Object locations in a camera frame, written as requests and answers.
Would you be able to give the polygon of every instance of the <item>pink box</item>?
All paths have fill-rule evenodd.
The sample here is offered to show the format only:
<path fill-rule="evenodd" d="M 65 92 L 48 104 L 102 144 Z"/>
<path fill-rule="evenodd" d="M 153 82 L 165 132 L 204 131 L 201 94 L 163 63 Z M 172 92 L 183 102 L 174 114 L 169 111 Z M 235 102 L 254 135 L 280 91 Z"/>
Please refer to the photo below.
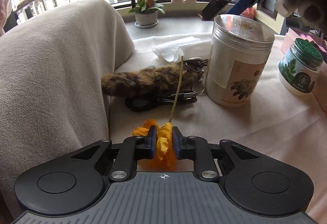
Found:
<path fill-rule="evenodd" d="M 300 34 L 304 34 L 305 36 L 310 35 L 310 37 L 318 45 L 325 48 L 325 50 L 327 49 L 327 42 L 324 39 L 300 31 L 298 29 L 289 29 L 281 46 L 281 50 L 284 54 L 287 52 L 287 50 L 290 48 L 296 38 L 301 38 Z M 315 86 L 312 92 L 315 95 L 323 111 L 327 111 L 327 64 L 325 62 L 323 62 L 321 66 L 321 72 L 319 73 L 318 79 L 315 82 Z"/>

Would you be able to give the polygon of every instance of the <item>furry keychain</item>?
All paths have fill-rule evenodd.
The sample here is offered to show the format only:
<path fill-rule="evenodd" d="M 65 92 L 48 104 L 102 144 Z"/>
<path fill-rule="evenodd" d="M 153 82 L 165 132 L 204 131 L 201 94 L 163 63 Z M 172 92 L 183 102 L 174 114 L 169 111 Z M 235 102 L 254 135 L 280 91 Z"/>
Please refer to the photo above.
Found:
<path fill-rule="evenodd" d="M 183 61 L 181 89 L 199 83 L 207 59 L 192 58 Z M 102 76 L 101 86 L 106 94 L 117 97 L 141 95 L 163 96 L 174 93 L 179 82 L 180 62 L 137 72 L 108 73 Z"/>

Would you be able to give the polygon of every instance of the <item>gray ribbed plate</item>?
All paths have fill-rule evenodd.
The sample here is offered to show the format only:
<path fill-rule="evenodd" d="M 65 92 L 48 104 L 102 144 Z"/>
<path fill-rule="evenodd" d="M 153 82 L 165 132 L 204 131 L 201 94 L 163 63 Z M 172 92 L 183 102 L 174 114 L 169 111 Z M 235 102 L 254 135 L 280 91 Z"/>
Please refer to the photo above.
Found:
<path fill-rule="evenodd" d="M 113 183 L 91 208 L 64 217 L 26 212 L 17 224 L 255 224 L 315 223 L 304 213 L 283 218 L 252 215 L 233 205 L 216 183 L 191 172 L 137 172 L 134 179 Z"/>

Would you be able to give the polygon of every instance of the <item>potted plant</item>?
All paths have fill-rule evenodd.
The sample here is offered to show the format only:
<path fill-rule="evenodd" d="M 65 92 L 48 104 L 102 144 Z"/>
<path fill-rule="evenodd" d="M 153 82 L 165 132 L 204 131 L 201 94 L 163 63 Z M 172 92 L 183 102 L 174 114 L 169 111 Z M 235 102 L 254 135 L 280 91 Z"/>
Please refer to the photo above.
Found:
<path fill-rule="evenodd" d="M 155 0 L 131 0 L 132 9 L 129 13 L 135 13 L 135 26 L 149 28 L 158 24 L 158 11 L 165 13 L 163 5 L 156 4 Z"/>

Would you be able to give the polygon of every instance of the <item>metal screw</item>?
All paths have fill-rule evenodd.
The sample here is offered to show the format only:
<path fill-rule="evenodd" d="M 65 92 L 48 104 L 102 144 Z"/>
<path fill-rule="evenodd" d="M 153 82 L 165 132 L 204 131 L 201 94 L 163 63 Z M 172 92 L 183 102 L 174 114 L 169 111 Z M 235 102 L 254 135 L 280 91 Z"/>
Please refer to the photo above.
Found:
<path fill-rule="evenodd" d="M 201 175 L 203 178 L 212 179 L 217 177 L 218 174 L 213 170 L 205 170 L 201 173 Z"/>
<path fill-rule="evenodd" d="M 127 173 L 125 171 L 122 170 L 116 170 L 111 174 L 111 177 L 115 178 L 115 179 L 123 179 L 127 176 Z"/>

